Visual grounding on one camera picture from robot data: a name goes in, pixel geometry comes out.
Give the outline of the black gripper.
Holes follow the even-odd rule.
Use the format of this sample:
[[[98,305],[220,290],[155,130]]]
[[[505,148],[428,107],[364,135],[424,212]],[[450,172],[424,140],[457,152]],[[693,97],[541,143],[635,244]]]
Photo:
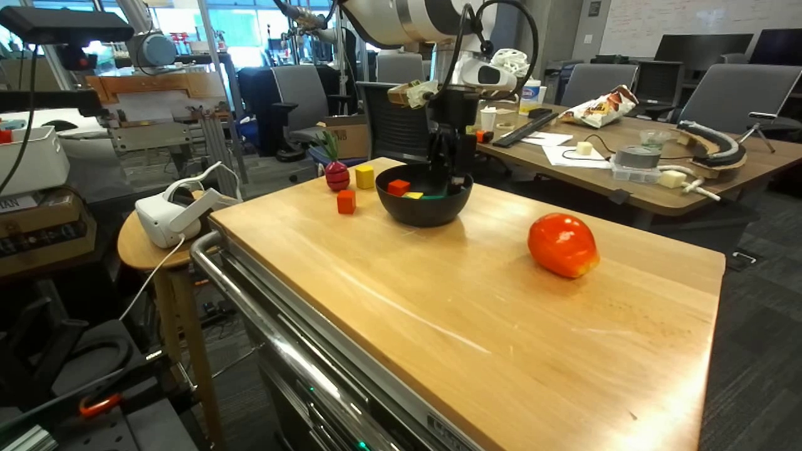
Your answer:
[[[428,137],[428,166],[424,180],[430,189],[445,189],[450,177],[475,171],[475,88],[442,88],[430,102],[434,130]]]

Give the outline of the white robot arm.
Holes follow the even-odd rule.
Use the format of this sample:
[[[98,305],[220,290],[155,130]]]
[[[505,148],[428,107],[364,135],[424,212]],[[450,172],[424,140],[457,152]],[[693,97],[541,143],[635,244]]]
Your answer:
[[[391,85],[368,97],[374,137],[389,137],[389,158],[418,167],[428,185],[472,185],[462,156],[475,145],[465,135],[479,100],[517,92],[532,75],[539,48],[492,53],[484,14],[517,0],[334,0],[349,27],[378,48],[425,42],[437,48],[437,75]]]

